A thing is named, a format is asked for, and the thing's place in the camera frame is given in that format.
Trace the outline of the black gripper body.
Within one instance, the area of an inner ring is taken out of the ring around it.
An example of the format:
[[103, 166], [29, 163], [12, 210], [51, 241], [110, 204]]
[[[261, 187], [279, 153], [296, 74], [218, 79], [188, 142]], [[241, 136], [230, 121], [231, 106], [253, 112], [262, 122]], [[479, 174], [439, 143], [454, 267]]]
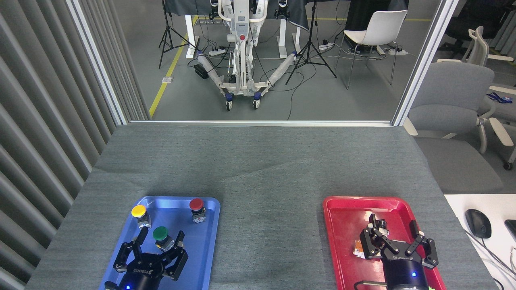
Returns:
[[395, 247], [395, 253], [385, 246], [381, 250], [383, 271], [388, 290], [428, 290], [428, 282], [422, 266], [422, 258], [415, 251], [406, 253], [408, 245]]
[[160, 255], [142, 254], [134, 259], [120, 282], [121, 290], [156, 290], [163, 278], [164, 266]]

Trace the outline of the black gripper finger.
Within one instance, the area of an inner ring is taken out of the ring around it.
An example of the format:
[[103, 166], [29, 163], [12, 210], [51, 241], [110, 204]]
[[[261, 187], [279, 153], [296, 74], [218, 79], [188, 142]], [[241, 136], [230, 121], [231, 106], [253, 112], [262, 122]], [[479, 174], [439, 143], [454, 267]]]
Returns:
[[183, 231], [179, 231], [176, 239], [172, 239], [166, 235], [160, 241], [163, 253], [160, 255], [160, 261], [164, 268], [163, 276], [169, 276], [173, 281], [177, 281], [188, 260], [188, 253], [184, 249], [183, 239], [185, 235]]
[[424, 259], [422, 261], [422, 265], [429, 269], [437, 266], [439, 264], [439, 260], [437, 258], [435, 241], [431, 238], [427, 238], [424, 233], [420, 231], [416, 220], [411, 220], [411, 222], [409, 222], [409, 229], [412, 237], [414, 238], [414, 241], [405, 251], [405, 255], [410, 257], [416, 252], [416, 248], [422, 245], [424, 249]]
[[120, 246], [120, 249], [118, 251], [118, 254], [115, 258], [113, 268], [117, 272], [125, 272], [127, 271], [127, 259], [129, 257], [129, 254], [133, 252], [135, 261], [137, 264], [142, 264], [142, 252], [141, 252], [141, 245], [144, 242], [144, 239], [147, 237], [147, 234], [149, 233], [149, 228], [142, 228], [140, 229], [140, 233], [138, 234], [137, 238], [131, 242], [124, 242]]
[[376, 215], [371, 213], [367, 227], [360, 233], [360, 242], [366, 259], [373, 259], [385, 247], [397, 254], [397, 246], [388, 235], [387, 222], [384, 219], [377, 220]]

